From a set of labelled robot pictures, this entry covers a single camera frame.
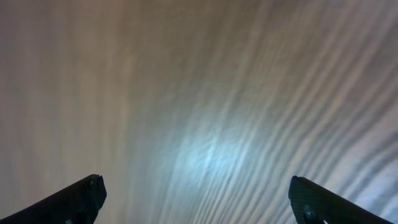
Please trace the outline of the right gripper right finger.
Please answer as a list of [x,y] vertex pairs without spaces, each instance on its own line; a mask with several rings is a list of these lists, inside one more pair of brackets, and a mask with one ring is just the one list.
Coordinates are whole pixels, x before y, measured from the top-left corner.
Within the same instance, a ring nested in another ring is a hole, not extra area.
[[391,224],[304,177],[291,178],[288,196],[298,224]]

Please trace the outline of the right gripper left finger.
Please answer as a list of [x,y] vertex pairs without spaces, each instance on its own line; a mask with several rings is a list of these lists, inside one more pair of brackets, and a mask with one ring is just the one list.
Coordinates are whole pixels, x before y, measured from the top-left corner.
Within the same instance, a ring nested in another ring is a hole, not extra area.
[[106,197],[103,177],[91,174],[1,219],[1,224],[94,224]]

